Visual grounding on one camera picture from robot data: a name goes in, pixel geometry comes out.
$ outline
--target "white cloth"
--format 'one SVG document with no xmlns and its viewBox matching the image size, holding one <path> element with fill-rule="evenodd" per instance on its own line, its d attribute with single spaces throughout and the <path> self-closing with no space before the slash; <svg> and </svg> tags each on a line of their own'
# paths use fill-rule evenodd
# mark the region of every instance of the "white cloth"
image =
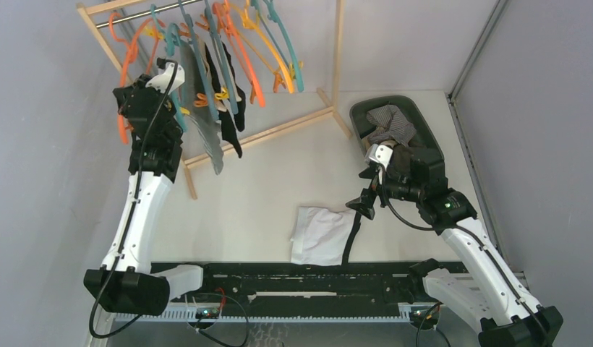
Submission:
<svg viewBox="0 0 593 347">
<path fill-rule="evenodd" d="M 335 213 L 322 207 L 299 207 L 292 236 L 294 264 L 341 265 L 356 211 Z"/>
</svg>

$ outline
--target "orange hanger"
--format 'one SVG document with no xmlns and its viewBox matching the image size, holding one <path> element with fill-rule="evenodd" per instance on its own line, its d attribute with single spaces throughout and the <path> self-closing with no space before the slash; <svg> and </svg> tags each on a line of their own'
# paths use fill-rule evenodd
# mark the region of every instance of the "orange hanger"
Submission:
<svg viewBox="0 0 593 347">
<path fill-rule="evenodd" d="M 198 100 L 195 100 L 195 107 L 203 107 L 208 104 L 207 96 L 203 93 L 197 93 Z M 222 90 L 219 93 L 215 93 L 213 98 L 216 100 L 225 100 L 230 98 L 228 90 L 225 87 L 222 87 Z"/>
<path fill-rule="evenodd" d="M 263 62 L 263 64 L 267 67 L 267 69 L 269 69 L 269 72 L 271 72 L 271 74 L 275 76 L 275 82 L 273 83 L 273 92 L 277 93 L 279 85 L 282 85 L 284 89 L 286 89 L 286 83 L 284 82 L 283 77 L 281 76 L 281 69 L 277 68 L 274 70 L 271 64 L 269 64 L 269 62 L 267 61 L 267 59 L 265 59 L 263 54 L 260 53 L 260 51 L 258 51 L 256 47 L 254 47 L 254 45 L 252 45 L 252 43 L 243 35 L 242 32 L 237 31 L 237 34 L 243 40 L 243 42 L 245 42 L 249 46 L 249 48 L 252 49 L 254 53 L 256 53 L 258 59 L 260 59 Z"/>
<path fill-rule="evenodd" d="M 260 87 L 260 83 L 258 82 L 258 78 L 256 77 L 256 74 L 254 72 L 252 63 L 249 61 L 249 57 L 247 55 L 247 52 L 245 51 L 245 47 L 243 46 L 243 43 L 241 42 L 241 39 L 237 34 L 238 30 L 233 25 L 233 21 L 231 19 L 229 12 L 230 7 L 228 6 L 228 4 L 220 4 L 216 2 L 213 5 L 213 13 L 218 17 L 218 31 L 224 30 L 224 32 L 226 33 L 226 37 L 229 38 L 229 43 L 233 48 L 233 52 L 235 53 L 237 60 L 239 60 L 239 64 L 241 65 L 241 68 L 245 72 L 245 75 L 247 76 L 247 79 L 249 80 L 249 83 L 252 86 L 252 92 L 249 97 L 249 103 L 254 103 L 254 99 L 258 97 L 258 105 L 260 107 L 265 107 L 265 97 L 263 96 L 263 90 Z M 235 38 L 235 41 L 239 46 L 241 54 L 239 54 L 239 51 L 235 47 L 233 38 Z"/>
<path fill-rule="evenodd" d="M 164 24 L 164 22 L 163 22 L 162 20 L 160 20 L 160 19 L 158 19 L 158 24 L 159 24 L 161 27 L 166 27 L 166 24 Z M 184 23 L 180 23 L 179 25 L 180 25 L 180 26 L 182 26 L 182 28 L 184 28 L 184 27 L 185 27 L 185 28 L 187 29 L 187 27 L 186 27 L 186 25 L 185 25 Z M 155 30 L 153 31 L 153 28 L 154 28 L 154 27 L 155 27 L 155 25 L 149 25 L 148 27 L 146 27 L 146 28 L 145 28 L 145 32 L 144 32 L 144 34 L 146 34 L 147 36 L 154 37 L 154 32 L 155 32 Z M 190 37 L 190 33 L 188 33 L 187 31 L 183 31 L 183 30 L 177 30 L 177 33 L 178 33 L 180 36 L 184 36 L 184 37 L 186 37 L 186 38 L 189 38 L 189 37 Z M 163 39 L 163 35 L 162 35 L 162 33 L 159 33 L 159 35 L 160 35 L 160 39 L 162 40 L 162 39 Z"/>
<path fill-rule="evenodd" d="M 224 3 L 231 9 L 239 13 L 239 17 L 241 18 L 243 28 L 248 30 L 254 30 L 258 34 L 258 36 L 260 36 L 260 39 L 263 40 L 263 43 L 269 48 L 269 51 L 271 52 L 271 54 L 273 54 L 273 57 L 278 62 L 279 68 L 283 75 L 283 79 L 281 79 L 281 76 L 278 76 L 278 74 L 275 73 L 275 70 L 272 71 L 272 73 L 276 76 L 276 83 L 273 88 L 273 91 L 276 92 L 277 85 L 284 84 L 286 86 L 286 89 L 288 89 L 289 93 L 294 93 L 294 86 L 292 85 L 292 78 L 290 78 L 290 71 L 288 70 L 288 67 L 283 62 L 283 59 L 281 58 L 275 47 L 273 47 L 273 45 L 271 44 L 271 42 L 269 42 L 265 34 L 263 34 L 262 30 L 260 30 L 258 24 L 249 18 L 249 15 L 247 13 L 247 5 L 245 9 L 240 9 L 237 5 L 232 4 L 228 0 L 224 0 Z"/>
<path fill-rule="evenodd" d="M 139 36 L 141 35 L 141 33 L 144 31 L 145 26 L 152 21 L 151 18 L 145 20 L 141 26 L 139 26 L 139 28 L 137 29 L 137 32 L 135 32 L 135 34 L 132 36 L 132 41 L 130 42 L 130 44 L 128 44 L 128 41 L 126 41 L 123 38 L 119 38 L 115 31 L 114 31 L 114 19 L 116 17 L 120 17 L 119 13 L 117 12 L 112 12 L 111 15 L 109 15 L 109 32 L 111 33 L 111 37 L 114 38 L 114 40 L 116 42 L 120 42 L 123 43 L 126 46 L 126 55 L 124 57 L 124 63 L 122 63 L 122 71 L 120 74 L 120 87 L 124 87 L 124 85 L 126 84 L 126 78 L 127 78 L 127 72 L 128 72 L 128 66 L 132 63 L 135 62 L 135 60 L 137 59 L 137 55 L 139 53 L 139 48 L 137 46 L 137 39 L 139 38 Z M 152 50 L 152 55 L 150 57 L 150 61 L 148 62 L 148 67 L 145 70 L 146 74 L 150 73 L 150 70 L 152 69 L 152 63 L 154 60 L 154 56 L 156 54 L 156 49 L 158 47 L 158 33 L 156 32 L 156 29 L 154 28 L 154 35 L 155 35 L 155 43 L 154 43 L 154 49 Z M 126 122 L 126 124 L 124 124 L 124 117 L 118 113 L 118 133 L 120 135 L 120 138 L 122 140 L 122 142 L 124 144 L 128 144 L 128 135 L 126 133 L 127 130 L 132 129 L 132 126 L 130 124 L 128 124 L 128 121 Z"/>
</svg>

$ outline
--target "black cable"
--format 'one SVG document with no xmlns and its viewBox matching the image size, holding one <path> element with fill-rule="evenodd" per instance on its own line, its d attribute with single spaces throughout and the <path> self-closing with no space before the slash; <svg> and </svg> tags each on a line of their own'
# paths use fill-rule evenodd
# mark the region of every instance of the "black cable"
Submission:
<svg viewBox="0 0 593 347">
<path fill-rule="evenodd" d="M 111 266 L 111 270 L 109 270 L 109 275 L 107 275 L 107 278 L 103 282 L 101 289 L 96 294 L 96 299 L 94 301 L 94 304 L 92 305 L 92 309 L 90 310 L 90 319 L 88 320 L 88 330 L 90 331 L 90 334 L 94 338 L 110 338 L 111 336 L 115 336 L 115 335 L 121 333 L 127 327 L 129 327 L 132 323 L 136 322 L 142 316 L 141 314 L 137 315 L 135 318 L 130 320 L 124 326 L 122 326 L 108 334 L 99 334 L 94 330 L 94 316 L 96 314 L 96 309 L 98 308 L 98 304 L 101 301 L 101 297 L 102 297 L 103 293 L 105 292 L 105 289 L 107 288 L 107 285 L 109 284 L 109 281 L 111 280 L 111 276 L 116 272 L 116 268 L 118 266 L 118 261 L 120 260 L 120 254 L 124 250 L 124 243 L 126 242 L 126 236 L 128 234 L 128 230 L 130 228 L 130 223 L 132 222 L 132 216 L 135 214 L 135 207 L 137 206 L 137 203 L 139 203 L 139 189 L 141 187 L 141 177 L 143 175 L 141 168 L 143 166 L 145 145 L 148 143 L 148 138 L 149 138 L 148 135 L 150 134 L 150 129 L 152 129 L 152 125 L 154 125 L 154 122 L 158 118 L 158 115 L 161 112 L 162 107 L 164 106 L 164 103 L 168 97 L 169 92 L 171 91 L 173 82 L 175 82 L 175 76 L 177 76 L 177 62 L 168 60 L 168 59 L 166 61 L 175 64 L 175 66 L 173 68 L 173 73 L 171 74 L 171 79 L 168 81 L 166 90 L 164 91 L 163 96 L 161 98 L 161 102 L 158 104 L 156 113 L 152 117 L 152 120 L 150 121 L 150 125 L 148 126 L 148 129 L 145 131 L 145 134 L 143 135 L 143 141 L 141 143 L 141 153 L 139 153 L 139 162 L 138 162 L 139 163 L 139 171 L 137 172 L 137 183 L 135 184 L 135 194 L 133 196 L 132 204 L 130 205 L 130 211 L 128 212 L 128 218 L 126 219 L 126 223 L 124 224 L 124 232 L 122 233 L 122 237 L 120 238 L 120 244 L 118 246 L 118 255 L 114 259 L 114 264 Z"/>
<path fill-rule="evenodd" d="M 477 244 L 479 245 L 479 248 L 486 253 L 486 255 L 490 258 L 490 261 L 492 262 L 492 264 L 496 267 L 497 271 L 501 274 L 501 277 L 505 281 L 505 284 L 507 284 L 507 287 L 509 287 L 512 294 L 516 297 L 516 300 L 518 301 L 518 303 L 520 303 L 520 305 L 522 305 L 522 307 L 524 307 L 524 309 L 529 313 L 529 315 L 531 317 L 533 317 L 533 320 L 535 321 L 535 323 L 537 324 L 538 328 L 541 330 L 541 332 L 544 336 L 546 344 L 549 347 L 552 347 L 552 342 L 550 342 L 550 338 L 548 337 L 547 331 L 544 328 L 543 324 L 541 323 L 541 321 L 539 321 L 539 318 L 537 318 L 537 316 L 535 315 L 533 310 L 521 300 L 522 297 L 520 296 L 520 293 L 518 293 L 516 288 L 514 288 L 513 284 L 509 281 L 509 278 L 507 277 L 507 275 L 505 274 L 503 269 L 501 269 L 499 262 L 497 262 L 495 257 L 493 257 L 492 253 L 488 249 L 486 249 L 484 242 L 482 242 L 482 240 L 480 240 L 479 237 L 477 237 L 475 234 L 473 234 L 473 232 L 471 232 L 467 228 L 464 228 L 459 225 L 453 226 L 452 228 L 456 228 L 458 230 L 463 231 L 465 234 L 469 235 L 470 237 L 473 238 L 473 240 L 475 240 L 477 242 Z"/>
<path fill-rule="evenodd" d="M 416 347 L 420 346 L 420 331 L 422 330 L 422 326 L 425 324 L 425 321 L 427 320 L 427 317 L 429 317 L 429 314 L 431 314 L 431 312 L 438 308 L 439 306 L 441 306 L 441 302 L 438 302 L 434 305 L 432 305 L 425 313 L 425 315 L 422 317 L 422 321 L 420 322 L 420 325 L 418 326 L 418 331 L 416 331 Z"/>
<path fill-rule="evenodd" d="M 237 300 L 231 298 L 230 296 L 226 296 L 224 294 L 215 294 L 215 293 L 196 293 L 196 294 L 220 296 L 222 298 L 230 299 L 235 304 L 239 305 L 239 307 L 243 311 L 243 317 L 245 317 L 245 338 L 243 339 L 243 342 L 240 345 L 238 345 L 238 346 L 233 346 L 233 345 L 229 345 L 227 343 L 224 343 L 224 342 L 218 340 L 217 338 L 214 338 L 213 336 L 207 334 L 204 330 L 201 330 L 201 329 L 197 328 L 197 325 L 201 322 L 201 320 L 205 319 L 205 316 L 201 316 L 197 320 L 197 322 L 195 323 L 195 325 L 194 325 L 194 328 L 197 329 L 197 333 L 200 333 L 201 335 L 205 336 L 206 338 L 212 340 L 213 342 L 215 342 L 218 345 L 223 346 L 223 347 L 244 347 L 247 344 L 247 338 L 248 338 L 248 335 L 249 335 L 249 319 L 247 317 L 247 312 L 245 311 L 245 308 Z"/>
<path fill-rule="evenodd" d="M 443 333 L 443 331 L 439 330 L 438 327 L 435 328 L 435 330 L 439 333 L 439 335 L 441 335 L 441 337 L 445 340 L 445 343 L 448 345 L 448 347 L 452 347 L 452 345 L 450 344 L 450 340 L 448 340 L 448 337 L 445 336 L 445 334 Z"/>
<path fill-rule="evenodd" d="M 518 291 L 516 290 L 516 288 L 513 287 L 513 284 L 509 281 L 509 278 L 507 277 L 507 275 L 505 274 L 505 272 L 503 271 L 503 269 L 501 269 L 501 266 L 499 265 L 499 263 L 497 262 L 497 260 L 493 257 L 492 253 L 486 249 L 484 242 L 482 242 L 482 240 L 479 239 L 479 237 L 477 237 L 475 234 L 473 234 L 473 232 L 471 232 L 469 229 L 464 228 L 462 226 L 459 226 L 458 224 L 454 225 L 454 226 L 448 226 L 448 227 L 443 227 L 443 228 L 425 228 L 422 226 L 417 226 L 413 223 L 410 223 L 408 220 L 406 220 L 405 218 L 403 218 L 401 215 L 398 214 L 398 212 L 395 210 L 394 206 L 392 206 L 390 199 L 388 199 L 388 195 L 386 195 L 386 185 L 385 185 L 385 181 L 386 181 L 386 169 L 384 168 L 384 165 L 379 164 L 380 170 L 382 171 L 382 182 L 381 182 L 381 186 L 382 186 L 382 196 L 383 199 L 385 200 L 384 203 L 388 206 L 388 208 L 390 208 L 390 210 L 392 211 L 392 213 L 404 224 L 406 224 L 407 226 L 417 229 L 417 230 L 421 230 L 421 231 L 440 231 L 440 230 L 444 230 L 444 229 L 448 229 L 448 228 L 455 228 L 458 230 L 463 231 L 465 234 L 469 235 L 470 237 L 473 238 L 473 240 L 475 240 L 480 249 L 483 250 L 486 255 L 490 258 L 490 261 L 492 261 L 492 263 L 494 264 L 494 266 L 496 267 L 497 271 L 499 272 L 499 274 L 501 275 L 501 277 L 503 278 L 503 280 L 505 281 L 505 284 L 510 288 L 512 294 L 516 297 L 516 300 L 518 301 L 518 303 L 520 303 L 520 305 L 522 305 L 522 307 L 524 307 L 524 309 L 529 313 L 529 315 L 533 318 L 533 320 L 535 321 L 535 323 L 537 324 L 538 328 L 541 330 L 545 342 L 549 347 L 552 347 L 552 343 L 550 342 L 550 338 L 548 337 L 547 331 L 544 328 L 543 324 L 541 323 L 541 321 L 539 321 L 539 319 L 537 318 L 537 316 L 535 316 L 535 313 L 533 312 L 533 310 L 526 305 L 521 299 L 522 297 L 520 296 L 520 294 L 518 293 Z"/>
<path fill-rule="evenodd" d="M 350 230 L 350 234 L 348 235 L 348 241 L 346 241 L 346 246 L 344 247 L 344 253 L 341 256 L 341 266 L 347 266 L 350 263 L 350 252 L 352 250 L 352 245 L 354 244 L 356 235 L 360 230 L 361 219 L 362 214 L 356 212 L 356 215 L 354 215 L 354 222 L 352 222 L 352 229 Z"/>
<path fill-rule="evenodd" d="M 403 218 L 401 215 L 398 214 L 398 212 L 396 212 L 394 206 L 392 206 L 391 204 L 391 200 L 388 198 L 388 195 L 386 195 L 386 168 L 384 167 L 384 165 L 379 165 L 380 170 L 382 171 L 382 181 L 381 181 L 381 189 L 382 189 L 382 199 L 384 200 L 384 203 L 388 206 L 388 208 L 391 209 L 392 213 L 395 215 L 395 217 L 397 217 L 401 222 L 403 222 L 403 224 L 407 225 L 410 228 L 414 228 L 416 230 L 420 230 L 420 231 L 435 231 L 437 229 L 435 228 L 430 228 L 430 227 L 426 227 L 426 226 L 417 226 L 411 222 L 409 222 L 407 219 Z"/>
</svg>

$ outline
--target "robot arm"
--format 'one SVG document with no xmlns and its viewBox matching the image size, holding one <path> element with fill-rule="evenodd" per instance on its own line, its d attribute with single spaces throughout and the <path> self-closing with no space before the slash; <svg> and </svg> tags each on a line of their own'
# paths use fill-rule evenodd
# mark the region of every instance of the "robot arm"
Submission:
<svg viewBox="0 0 593 347">
<path fill-rule="evenodd" d="M 367 151 L 365 159 L 372 166 L 365 178 L 372 179 L 370 190 L 375 194 L 368 192 L 346 205 L 372 219 L 375 195 L 387 205 L 388 197 L 415 202 L 422 219 L 432 226 L 428 230 L 434 230 L 458 255 L 483 298 L 433 259 L 412 267 L 412 291 L 443 302 L 478 333 L 482 346 L 551 343 L 563 318 L 555 307 L 542 307 L 524 288 L 492 245 L 468 199 L 448 188 L 441 154 L 427 149 L 415 151 L 410 174 L 389 184 L 384 173 L 392 153 L 393 148 L 385 145 L 373 145 Z"/>
<path fill-rule="evenodd" d="M 84 286 L 107 312 L 159 315 L 171 299 L 202 285 L 202 268 L 194 265 L 150 274 L 156 220 L 182 154 L 182 129 L 166 95 L 184 82 L 184 70 L 163 59 L 158 65 L 163 73 L 142 75 L 114 90 L 120 114 L 132 126 L 127 201 L 101 268 L 86 271 L 84 277 Z M 112 335 L 95 334 L 92 328 L 90 332 L 97 338 Z"/>
</svg>

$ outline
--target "white wall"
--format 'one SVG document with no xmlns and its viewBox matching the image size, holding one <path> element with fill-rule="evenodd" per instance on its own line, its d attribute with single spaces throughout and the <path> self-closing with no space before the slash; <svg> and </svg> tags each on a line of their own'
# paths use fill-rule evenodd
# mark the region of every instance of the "white wall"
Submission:
<svg viewBox="0 0 593 347">
<path fill-rule="evenodd" d="M 174 0 L 154 1 L 158 6 Z M 243 6 L 244 0 L 233 0 Z M 345 0 L 344 43 L 341 90 L 444 90 L 449 92 L 482 31 L 495 0 Z M 133 6 L 129 13 L 149 10 L 151 2 Z M 330 88 L 333 71 L 333 40 L 336 6 L 334 0 L 276 0 L 275 7 L 289 32 L 296 56 L 304 62 L 305 90 Z M 195 20 L 205 8 L 200 3 L 187 5 Z M 107 20 L 99 15 L 98 20 Z M 158 15 L 165 22 L 183 22 L 181 12 L 171 10 Z M 243 30 L 239 16 L 233 21 L 277 67 L 273 56 L 258 36 Z M 143 20 L 135 20 L 138 27 Z M 283 38 L 274 23 L 274 37 L 281 47 Z M 200 28 L 195 31 L 210 42 Z M 153 40 L 144 39 L 148 52 Z M 288 50 L 283 48 L 286 56 Z M 265 92 L 271 92 L 273 75 L 254 55 L 255 71 Z M 249 89 L 240 68 L 238 82 Z"/>
<path fill-rule="evenodd" d="M 593 0 L 512 1 L 458 114 L 509 260 L 565 319 L 555 346 L 593 346 Z"/>
<path fill-rule="evenodd" d="M 74 1 L 0 1 L 0 346 L 81 346 L 114 235 L 118 80 Z"/>
<path fill-rule="evenodd" d="M 385 95 L 405 95 L 417 105 L 445 156 L 451 186 L 463 192 L 479 212 L 469 169 L 463 156 L 445 94 L 440 91 L 341 92 L 338 111 L 350 124 L 355 103 Z M 316 93 L 280 94 L 267 108 L 248 106 L 246 130 L 267 129 L 323 107 Z M 184 146 L 192 149 L 196 132 Z M 289 262 L 291 235 L 299 206 L 346 210 L 345 203 L 365 188 L 358 173 L 367 165 L 357 137 L 349 140 L 333 117 L 244 150 L 242 158 L 225 155 L 224 171 L 216 176 L 209 163 L 192 169 L 198 200 L 190 198 L 182 172 L 158 218 L 153 261 Z M 395 201 L 407 219 L 424 225 L 416 205 Z M 383 262 L 458 260 L 435 233 L 418 232 L 376 204 L 373 221 L 363 218 L 350 260 Z"/>
</svg>

